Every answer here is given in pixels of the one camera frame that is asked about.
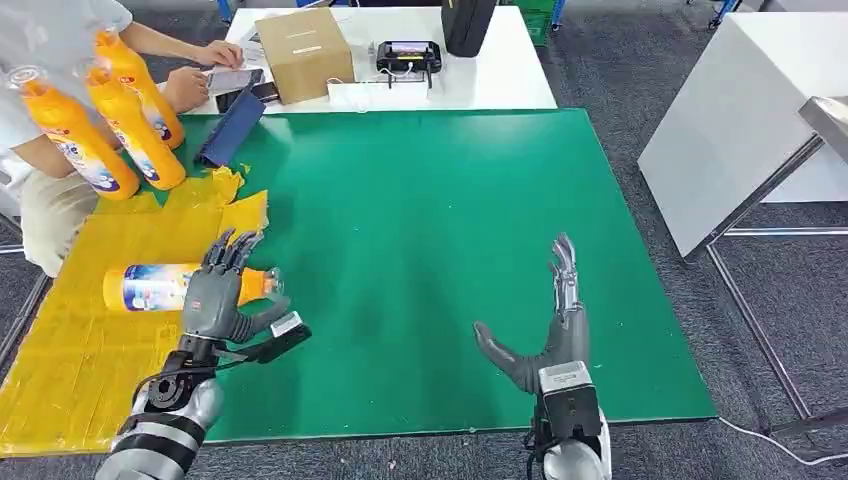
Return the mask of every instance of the human hand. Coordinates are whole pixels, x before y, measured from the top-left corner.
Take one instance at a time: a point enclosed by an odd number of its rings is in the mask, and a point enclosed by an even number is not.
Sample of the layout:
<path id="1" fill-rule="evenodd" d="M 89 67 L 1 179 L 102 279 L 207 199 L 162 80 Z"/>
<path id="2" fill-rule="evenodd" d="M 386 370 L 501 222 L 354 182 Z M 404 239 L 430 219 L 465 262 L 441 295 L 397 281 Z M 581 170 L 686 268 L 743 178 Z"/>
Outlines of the human hand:
<path id="1" fill-rule="evenodd" d="M 181 67 L 168 74 L 162 96 L 176 113 L 187 112 L 209 100 L 206 75 L 194 67 Z"/>
<path id="2" fill-rule="evenodd" d="M 244 53 L 238 45 L 215 40 L 205 47 L 197 47 L 192 60 L 206 66 L 223 65 L 238 68 L 244 62 Z"/>

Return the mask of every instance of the person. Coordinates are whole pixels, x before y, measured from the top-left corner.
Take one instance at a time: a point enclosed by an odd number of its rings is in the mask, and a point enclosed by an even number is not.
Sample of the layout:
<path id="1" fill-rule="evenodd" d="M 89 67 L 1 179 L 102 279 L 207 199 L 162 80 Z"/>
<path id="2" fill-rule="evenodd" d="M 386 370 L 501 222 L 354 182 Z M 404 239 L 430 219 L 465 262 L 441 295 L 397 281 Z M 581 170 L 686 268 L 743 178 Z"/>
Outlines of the person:
<path id="1" fill-rule="evenodd" d="M 73 69 L 92 56 L 92 26 L 114 26 L 133 50 L 191 60 L 201 65 L 238 67 L 242 51 L 220 40 L 191 45 L 133 21 L 117 0 L 4 0 L 0 4 L 0 67 L 37 65 L 50 83 L 89 110 L 105 138 L 120 146 L 93 110 Z M 169 73 L 162 90 L 177 113 L 208 99 L 206 77 L 197 68 Z M 29 117 L 19 95 L 0 86 L 0 182 L 18 199 L 26 258 L 55 277 L 98 195 Z"/>

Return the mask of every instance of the white shirt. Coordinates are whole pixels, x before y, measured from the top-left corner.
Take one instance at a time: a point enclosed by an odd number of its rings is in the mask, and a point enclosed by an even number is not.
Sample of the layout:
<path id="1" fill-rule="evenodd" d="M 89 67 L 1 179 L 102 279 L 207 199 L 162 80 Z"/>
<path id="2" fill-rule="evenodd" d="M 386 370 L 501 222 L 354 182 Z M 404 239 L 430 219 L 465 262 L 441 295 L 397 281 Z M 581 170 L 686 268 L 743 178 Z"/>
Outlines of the white shirt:
<path id="1" fill-rule="evenodd" d="M 41 67 L 51 85 L 76 97 L 94 116 L 85 87 L 73 69 L 93 56 L 97 25 L 120 31 L 130 23 L 132 14 L 116 0 L 2 0 L 0 66 L 6 72 L 19 65 Z M 11 148 L 41 134 L 18 94 L 0 85 L 0 188 L 13 197 L 19 195 L 33 167 Z"/>

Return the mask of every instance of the black case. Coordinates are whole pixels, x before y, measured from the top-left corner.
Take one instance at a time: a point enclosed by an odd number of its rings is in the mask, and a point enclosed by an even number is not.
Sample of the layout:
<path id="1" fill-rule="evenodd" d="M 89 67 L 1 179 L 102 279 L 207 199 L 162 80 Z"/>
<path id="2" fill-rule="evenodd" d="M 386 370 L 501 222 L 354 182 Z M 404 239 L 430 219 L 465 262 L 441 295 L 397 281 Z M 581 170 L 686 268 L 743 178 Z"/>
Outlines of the black case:
<path id="1" fill-rule="evenodd" d="M 457 57 L 474 57 L 480 53 L 497 3 L 497 0 L 442 2 L 442 30 L 448 53 Z"/>

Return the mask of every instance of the green table surface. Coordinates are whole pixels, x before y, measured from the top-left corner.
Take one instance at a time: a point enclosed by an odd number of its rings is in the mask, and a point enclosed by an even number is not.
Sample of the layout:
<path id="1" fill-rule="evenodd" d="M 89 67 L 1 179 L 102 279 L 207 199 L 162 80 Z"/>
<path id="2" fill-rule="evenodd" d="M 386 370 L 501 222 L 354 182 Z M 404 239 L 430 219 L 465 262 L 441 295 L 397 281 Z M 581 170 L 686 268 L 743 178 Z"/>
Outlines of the green table surface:
<path id="1" fill-rule="evenodd" d="M 183 117 L 189 161 L 218 117 Z M 269 191 L 251 266 L 279 266 L 313 337 L 220 374 L 210 441 L 522 428 L 534 400 L 471 324 L 536 353 L 565 231 L 611 422 L 712 402 L 584 110 L 269 115 L 231 162 Z"/>

